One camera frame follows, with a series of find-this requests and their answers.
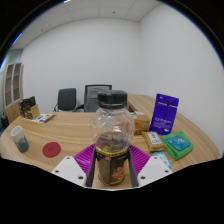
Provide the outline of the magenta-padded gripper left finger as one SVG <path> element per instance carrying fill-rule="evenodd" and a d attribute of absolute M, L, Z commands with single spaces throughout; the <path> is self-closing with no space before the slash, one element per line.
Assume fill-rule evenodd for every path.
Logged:
<path fill-rule="evenodd" d="M 52 174 L 81 187 L 91 187 L 95 171 L 95 145 L 90 145 L 74 157 L 65 156 Z"/>

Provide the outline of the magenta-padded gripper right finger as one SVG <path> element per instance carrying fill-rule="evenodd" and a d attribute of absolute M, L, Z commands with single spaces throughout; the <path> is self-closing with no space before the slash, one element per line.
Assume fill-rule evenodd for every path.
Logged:
<path fill-rule="evenodd" d="M 128 161 L 133 187 L 143 187 L 172 174 L 172 170 L 158 156 L 149 156 L 133 145 L 129 146 Z"/>

